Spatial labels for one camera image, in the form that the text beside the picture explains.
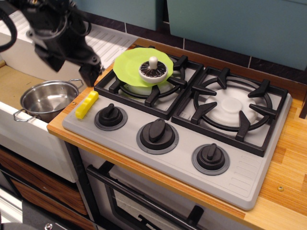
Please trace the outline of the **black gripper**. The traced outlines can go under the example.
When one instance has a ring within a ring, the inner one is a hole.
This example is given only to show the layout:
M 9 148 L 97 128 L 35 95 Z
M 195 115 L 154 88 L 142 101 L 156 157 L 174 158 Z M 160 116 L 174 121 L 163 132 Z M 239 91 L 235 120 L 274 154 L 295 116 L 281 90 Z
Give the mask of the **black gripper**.
M 79 73 L 88 87 L 94 87 L 103 71 L 100 57 L 87 44 L 91 26 L 63 26 L 57 30 L 33 29 L 33 43 L 39 58 L 55 72 L 65 61 L 80 67 Z

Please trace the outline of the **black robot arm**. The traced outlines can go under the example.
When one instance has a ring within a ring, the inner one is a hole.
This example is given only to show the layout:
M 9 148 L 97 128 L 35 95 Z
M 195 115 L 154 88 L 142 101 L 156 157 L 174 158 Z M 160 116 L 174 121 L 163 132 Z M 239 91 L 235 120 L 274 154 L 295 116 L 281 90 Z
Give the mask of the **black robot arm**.
M 86 43 L 92 26 L 72 0 L 8 0 L 29 23 L 27 36 L 35 52 L 58 72 L 65 61 L 78 65 L 87 86 L 93 87 L 103 72 L 100 57 Z

